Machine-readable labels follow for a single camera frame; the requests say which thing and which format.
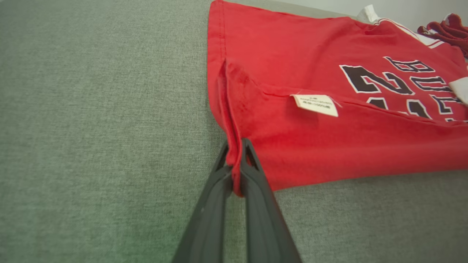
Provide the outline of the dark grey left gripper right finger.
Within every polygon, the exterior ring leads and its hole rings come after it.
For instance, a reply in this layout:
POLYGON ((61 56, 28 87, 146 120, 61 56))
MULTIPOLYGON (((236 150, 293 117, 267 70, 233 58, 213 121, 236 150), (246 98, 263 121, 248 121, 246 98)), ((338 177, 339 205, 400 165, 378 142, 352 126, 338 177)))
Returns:
POLYGON ((301 263, 253 144, 247 138, 242 139, 239 173, 247 209, 247 262, 301 263))

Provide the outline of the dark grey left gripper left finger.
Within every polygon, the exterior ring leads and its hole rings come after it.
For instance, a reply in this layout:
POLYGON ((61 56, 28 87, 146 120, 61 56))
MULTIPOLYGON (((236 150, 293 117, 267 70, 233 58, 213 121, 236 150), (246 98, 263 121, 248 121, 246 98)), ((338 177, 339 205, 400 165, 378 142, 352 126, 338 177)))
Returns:
POLYGON ((225 142, 174 253, 173 263, 223 262, 226 202, 233 188, 232 167, 226 164, 228 151, 225 142))

